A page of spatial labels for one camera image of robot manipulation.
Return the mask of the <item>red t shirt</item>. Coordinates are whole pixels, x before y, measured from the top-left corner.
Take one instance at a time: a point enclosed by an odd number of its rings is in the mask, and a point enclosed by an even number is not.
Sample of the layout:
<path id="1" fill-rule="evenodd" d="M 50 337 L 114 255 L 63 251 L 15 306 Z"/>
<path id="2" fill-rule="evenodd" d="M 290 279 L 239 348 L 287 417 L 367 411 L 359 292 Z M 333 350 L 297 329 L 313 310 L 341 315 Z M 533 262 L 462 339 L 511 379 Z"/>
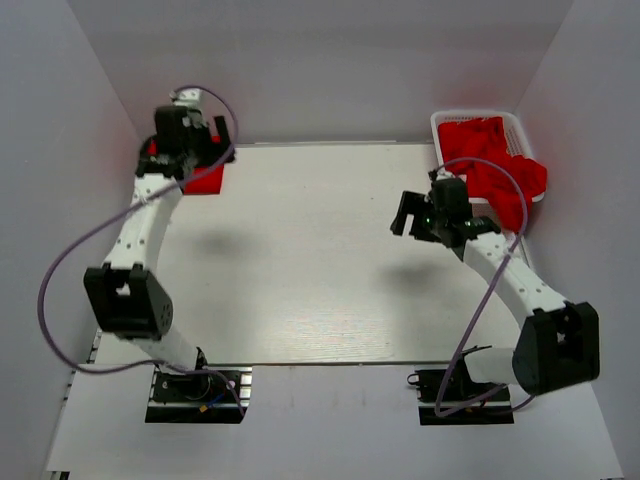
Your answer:
<path id="1" fill-rule="evenodd" d="M 155 144 L 155 137 L 148 137 L 142 144 L 140 149 L 141 154 L 156 154 L 157 148 Z M 220 165 L 215 170 L 211 171 L 206 176 L 201 176 L 198 179 L 190 182 L 186 185 L 183 193 L 186 196 L 203 196 L 203 195 L 219 195 L 222 190 L 224 177 L 224 166 Z"/>

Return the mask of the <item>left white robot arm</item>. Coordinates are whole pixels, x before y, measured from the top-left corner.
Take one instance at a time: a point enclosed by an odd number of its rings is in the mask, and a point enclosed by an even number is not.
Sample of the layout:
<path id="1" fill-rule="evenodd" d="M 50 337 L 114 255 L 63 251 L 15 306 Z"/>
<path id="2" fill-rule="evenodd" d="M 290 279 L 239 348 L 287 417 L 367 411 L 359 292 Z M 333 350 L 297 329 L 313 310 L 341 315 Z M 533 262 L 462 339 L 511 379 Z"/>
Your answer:
<path id="1" fill-rule="evenodd" d="M 155 271 L 182 181 L 210 167 L 230 144 L 223 117 L 208 122 L 199 101 L 175 100 L 154 112 L 156 133 L 142 146 L 134 174 L 132 212 L 102 265 L 83 284 L 99 328 L 137 346 L 161 369 L 176 367 L 177 387 L 199 399 L 211 387 L 204 357 L 173 324 L 173 302 Z"/>

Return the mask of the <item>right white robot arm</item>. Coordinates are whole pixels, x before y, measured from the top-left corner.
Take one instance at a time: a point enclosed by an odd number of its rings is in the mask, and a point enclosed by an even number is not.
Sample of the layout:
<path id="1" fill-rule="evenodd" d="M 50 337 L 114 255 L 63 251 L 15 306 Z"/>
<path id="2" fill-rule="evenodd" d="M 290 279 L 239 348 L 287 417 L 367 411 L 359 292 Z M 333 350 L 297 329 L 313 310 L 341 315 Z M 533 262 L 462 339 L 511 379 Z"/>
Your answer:
<path id="1" fill-rule="evenodd" d="M 515 256 L 500 227 L 474 215 L 463 180 L 438 179 L 427 194 L 403 192 L 390 230 L 451 250 L 487 282 L 520 326 L 513 348 L 461 355 L 451 374 L 459 396 L 475 398 L 488 384 L 517 385 L 538 396 L 599 377 L 596 310 L 569 301 Z"/>

